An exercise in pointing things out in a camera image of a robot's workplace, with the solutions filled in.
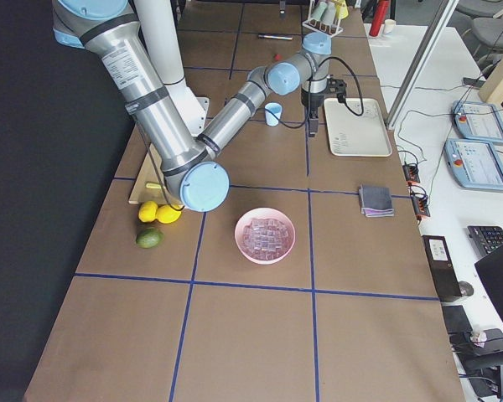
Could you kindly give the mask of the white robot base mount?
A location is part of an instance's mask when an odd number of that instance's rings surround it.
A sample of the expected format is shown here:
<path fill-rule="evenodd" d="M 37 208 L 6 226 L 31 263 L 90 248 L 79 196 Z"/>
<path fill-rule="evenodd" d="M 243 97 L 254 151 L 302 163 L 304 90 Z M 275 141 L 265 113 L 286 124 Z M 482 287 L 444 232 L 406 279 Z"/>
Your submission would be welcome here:
<path fill-rule="evenodd" d="M 210 101 L 197 97 L 186 82 L 171 2 L 138 0 L 134 4 L 153 67 L 196 137 L 204 129 Z"/>

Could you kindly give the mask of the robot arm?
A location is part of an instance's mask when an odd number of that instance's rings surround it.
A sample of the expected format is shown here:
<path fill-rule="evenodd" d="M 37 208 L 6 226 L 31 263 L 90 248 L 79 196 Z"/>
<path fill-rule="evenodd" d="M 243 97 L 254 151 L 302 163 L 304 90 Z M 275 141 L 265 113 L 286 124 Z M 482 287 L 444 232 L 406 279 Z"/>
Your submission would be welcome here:
<path fill-rule="evenodd" d="M 175 104 L 188 92 L 168 1 L 54 1 L 54 36 L 97 54 L 125 99 L 125 108 L 160 155 L 163 193 L 185 208 L 206 212 L 226 199 L 229 176 L 215 162 L 221 150 L 271 94 L 297 88 L 317 94 L 328 75 L 331 37 L 312 32 L 301 50 L 257 67 L 203 131 Z"/>

